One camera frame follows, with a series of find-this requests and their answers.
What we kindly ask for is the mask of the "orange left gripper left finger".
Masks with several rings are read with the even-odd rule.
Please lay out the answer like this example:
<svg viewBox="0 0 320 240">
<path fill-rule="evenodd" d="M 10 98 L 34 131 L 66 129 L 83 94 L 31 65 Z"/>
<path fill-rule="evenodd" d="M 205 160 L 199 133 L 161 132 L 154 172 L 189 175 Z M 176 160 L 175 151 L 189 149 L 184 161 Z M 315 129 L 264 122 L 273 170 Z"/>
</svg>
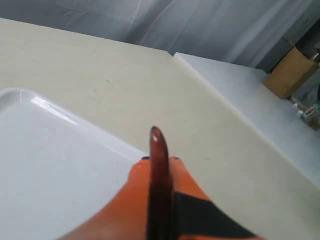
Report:
<svg viewBox="0 0 320 240">
<path fill-rule="evenodd" d="M 151 161 L 134 164 L 127 182 L 98 213 L 62 240 L 145 240 Z"/>
</svg>

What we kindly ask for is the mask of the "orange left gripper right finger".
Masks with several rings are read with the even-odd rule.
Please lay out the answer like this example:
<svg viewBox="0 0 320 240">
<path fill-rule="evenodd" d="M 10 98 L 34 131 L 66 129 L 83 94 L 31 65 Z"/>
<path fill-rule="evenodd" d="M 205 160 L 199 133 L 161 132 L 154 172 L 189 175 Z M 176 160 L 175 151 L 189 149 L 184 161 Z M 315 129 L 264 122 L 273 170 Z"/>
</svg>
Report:
<svg viewBox="0 0 320 240">
<path fill-rule="evenodd" d="M 183 161 L 171 157 L 175 240 L 261 240 L 220 210 L 199 187 Z"/>
</svg>

